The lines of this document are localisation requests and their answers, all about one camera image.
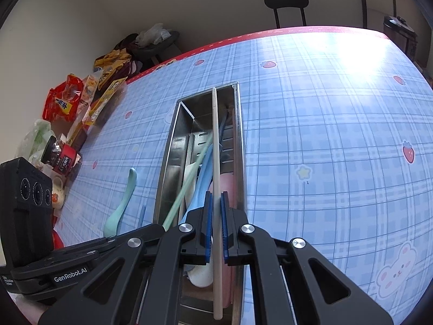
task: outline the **red table edge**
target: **red table edge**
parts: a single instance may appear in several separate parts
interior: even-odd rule
[[[209,44],[209,45],[206,45],[203,47],[198,47],[197,49],[194,49],[194,50],[186,52],[182,55],[173,57],[167,61],[161,62],[161,64],[154,66],[152,68],[149,68],[148,70],[145,70],[144,72],[139,73],[135,77],[128,79],[126,81],[126,83],[131,84],[132,82],[136,81],[137,79],[140,79],[140,78],[152,73],[153,71],[160,69],[161,67],[163,67],[169,63],[183,60],[187,57],[194,56],[194,55],[197,55],[197,54],[200,54],[202,52],[209,51],[212,49],[216,49],[217,47],[227,46],[230,44],[238,43],[240,41],[265,38],[265,37],[270,37],[270,36],[274,36],[274,35],[299,34],[299,33],[368,34],[370,36],[375,36],[377,38],[388,39],[388,37],[385,34],[379,32],[379,31],[373,31],[373,30],[362,29],[362,28],[352,28],[352,27],[312,26],[312,27],[292,27],[292,28],[271,29],[268,31],[258,31],[255,33],[240,35],[238,37],[228,38],[228,39],[218,41],[216,43],[212,43],[212,44]]]

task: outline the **snack bag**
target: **snack bag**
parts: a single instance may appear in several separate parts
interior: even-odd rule
[[[104,85],[109,86],[113,81],[113,75],[129,60],[131,60],[131,55],[126,49],[113,50],[104,57],[95,60],[93,65],[94,70],[103,69],[102,76],[99,79],[98,90],[105,92],[106,87],[104,88]]]
[[[66,136],[66,144],[78,152],[87,139],[87,130],[83,125],[83,118],[86,114],[86,111],[87,109],[82,109],[79,113],[77,113],[77,118],[75,119],[68,132],[68,135]]]
[[[77,114],[83,82],[73,74],[68,75],[66,82],[50,89],[45,101],[42,118],[52,122],[63,118],[66,122],[73,122]]]
[[[114,80],[110,86],[107,88],[105,93],[100,97],[100,99],[92,106],[92,108],[88,109],[88,112],[84,115],[83,124],[85,126],[92,126],[99,114],[107,105],[107,102],[111,99],[113,94],[123,85],[126,77],[122,79]]]
[[[83,79],[84,89],[80,103],[78,104],[77,113],[80,113],[83,109],[87,109],[92,103],[102,72],[102,70],[99,70]]]

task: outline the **black stool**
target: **black stool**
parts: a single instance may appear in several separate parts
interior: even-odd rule
[[[274,10],[275,22],[277,24],[277,28],[280,28],[280,20],[278,19],[278,8],[283,7],[296,7],[300,9],[300,13],[302,15],[302,23],[304,26],[307,25],[305,21],[305,13],[304,8],[308,6],[308,0],[265,0],[265,5]]]

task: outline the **white plastic bag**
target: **white plastic bag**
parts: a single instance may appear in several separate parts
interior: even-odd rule
[[[32,158],[32,161],[34,161],[37,157],[33,157],[33,155],[40,152],[42,156],[42,152],[52,135],[54,135],[54,132],[51,130],[51,123],[43,119],[37,119],[32,130],[27,133],[19,144],[15,157],[22,156],[29,161]]]
[[[163,29],[161,31],[161,38],[162,38],[162,40],[165,40],[165,39],[167,39],[167,38],[169,38],[171,36],[172,35],[170,34],[170,32],[167,29]]]
[[[161,37],[162,23],[155,24],[147,31],[142,31],[136,38],[136,44],[139,47],[145,47],[149,44],[158,44],[163,39]]]

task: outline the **plastic bag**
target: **plastic bag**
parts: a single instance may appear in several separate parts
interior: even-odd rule
[[[36,120],[32,130],[26,134],[18,145],[15,157],[22,156],[36,168],[42,169],[41,157],[52,135],[54,135],[54,132],[51,130],[50,122],[42,119]]]
[[[111,99],[113,94],[122,87],[126,80],[125,78],[114,80],[110,86],[107,88],[105,93],[101,96],[101,98],[96,102],[92,108],[84,115],[83,124],[86,126],[92,126],[96,119],[98,118],[101,111],[104,109],[107,102]]]
[[[103,73],[98,83],[97,98],[95,100],[98,99],[98,96],[102,96],[114,79],[119,78],[116,76],[117,72],[123,69],[125,64],[130,60],[131,55],[126,51],[126,49],[113,50],[104,57],[95,60],[93,65],[94,71],[96,72],[103,69]]]
[[[80,113],[78,113],[77,118],[71,126],[71,129],[66,136],[66,144],[68,144],[71,148],[76,151],[80,151],[84,142],[87,139],[87,130],[83,125],[84,115],[90,111],[90,106],[85,109],[82,109]]]
[[[161,31],[161,38],[162,38],[162,40],[168,39],[171,36],[172,35],[170,34],[170,32],[167,29],[163,29]]]
[[[83,94],[81,94],[80,103],[78,104],[77,108],[77,114],[79,114],[82,110],[86,111],[92,103],[96,90],[98,89],[98,83],[102,72],[102,70],[99,70],[83,79]]]
[[[83,82],[73,74],[68,75],[66,82],[50,89],[45,101],[42,118],[52,122],[63,118],[73,122],[77,114],[78,104],[83,93]]]
[[[136,38],[136,44],[139,47],[145,47],[149,44],[158,44],[162,41],[161,37],[162,23],[155,24],[147,31],[142,31]]]

